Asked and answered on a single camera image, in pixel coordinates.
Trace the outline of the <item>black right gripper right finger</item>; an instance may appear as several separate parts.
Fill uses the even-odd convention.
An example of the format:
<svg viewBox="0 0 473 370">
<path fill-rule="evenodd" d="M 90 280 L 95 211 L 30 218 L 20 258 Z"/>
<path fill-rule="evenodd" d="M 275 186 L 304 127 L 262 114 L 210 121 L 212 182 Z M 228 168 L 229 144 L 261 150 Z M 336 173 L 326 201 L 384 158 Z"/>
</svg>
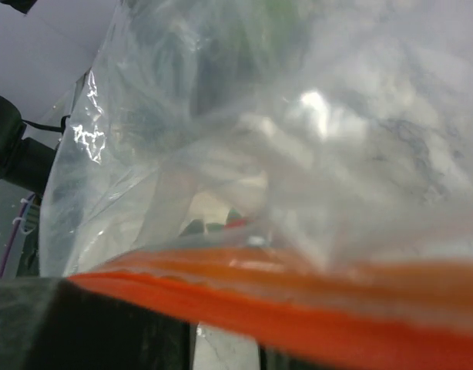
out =
<svg viewBox="0 0 473 370">
<path fill-rule="evenodd" d="M 275 351 L 272 348 L 259 347 L 261 370 L 331 370 L 334 367 L 315 364 Z"/>
</svg>

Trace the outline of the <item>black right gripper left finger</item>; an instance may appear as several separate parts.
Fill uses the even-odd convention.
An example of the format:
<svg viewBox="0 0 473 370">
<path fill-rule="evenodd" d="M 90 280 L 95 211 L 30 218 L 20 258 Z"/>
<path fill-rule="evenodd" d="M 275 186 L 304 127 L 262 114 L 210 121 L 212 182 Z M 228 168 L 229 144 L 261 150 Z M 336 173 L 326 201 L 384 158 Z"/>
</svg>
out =
<svg viewBox="0 0 473 370">
<path fill-rule="evenodd" d="M 188 369 L 190 325 L 66 279 L 0 280 L 0 369 Z"/>
</svg>

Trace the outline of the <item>clear zip top bag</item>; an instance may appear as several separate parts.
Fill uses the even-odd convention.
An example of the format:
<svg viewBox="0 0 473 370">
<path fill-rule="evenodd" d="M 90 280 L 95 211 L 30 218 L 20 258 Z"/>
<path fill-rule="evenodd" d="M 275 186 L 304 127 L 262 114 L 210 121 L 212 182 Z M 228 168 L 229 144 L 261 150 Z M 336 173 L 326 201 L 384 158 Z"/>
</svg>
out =
<svg viewBox="0 0 473 370">
<path fill-rule="evenodd" d="M 40 274 L 334 369 L 473 369 L 473 1 L 121 1 Z"/>
</svg>

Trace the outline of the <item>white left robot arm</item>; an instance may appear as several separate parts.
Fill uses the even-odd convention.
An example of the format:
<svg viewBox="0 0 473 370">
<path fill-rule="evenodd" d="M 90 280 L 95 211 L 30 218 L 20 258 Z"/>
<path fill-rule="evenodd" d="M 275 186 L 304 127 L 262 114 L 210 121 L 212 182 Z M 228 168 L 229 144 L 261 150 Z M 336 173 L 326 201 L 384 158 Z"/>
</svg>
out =
<svg viewBox="0 0 473 370">
<path fill-rule="evenodd" d="M 0 96 L 0 180 L 43 195 L 52 164 L 53 148 L 25 138 L 26 123 L 18 109 Z"/>
</svg>

